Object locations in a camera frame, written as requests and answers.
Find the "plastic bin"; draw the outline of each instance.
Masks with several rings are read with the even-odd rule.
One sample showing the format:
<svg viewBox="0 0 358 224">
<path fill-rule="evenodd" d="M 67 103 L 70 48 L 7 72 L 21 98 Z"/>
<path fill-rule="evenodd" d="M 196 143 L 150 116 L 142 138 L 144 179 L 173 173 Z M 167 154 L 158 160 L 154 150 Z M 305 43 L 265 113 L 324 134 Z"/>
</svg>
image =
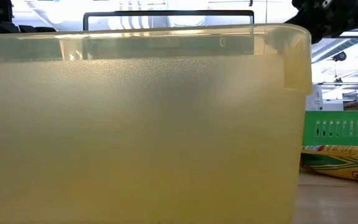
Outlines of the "plastic bin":
<svg viewBox="0 0 358 224">
<path fill-rule="evenodd" d="M 290 223 L 310 63 L 289 25 L 0 35 L 0 223 Z"/>
<path fill-rule="evenodd" d="M 304 146 L 358 146 L 358 111 L 307 111 Z"/>
</svg>

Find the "green crate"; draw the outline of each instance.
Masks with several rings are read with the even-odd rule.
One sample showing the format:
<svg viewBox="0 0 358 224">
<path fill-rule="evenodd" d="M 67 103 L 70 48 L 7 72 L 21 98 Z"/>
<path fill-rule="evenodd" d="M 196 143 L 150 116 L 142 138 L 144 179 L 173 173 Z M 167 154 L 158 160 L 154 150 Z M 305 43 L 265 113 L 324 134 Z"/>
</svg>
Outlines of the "green crate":
<svg viewBox="0 0 358 224">
<path fill-rule="evenodd" d="M 358 111 L 307 111 L 303 145 L 358 146 Z"/>
</svg>

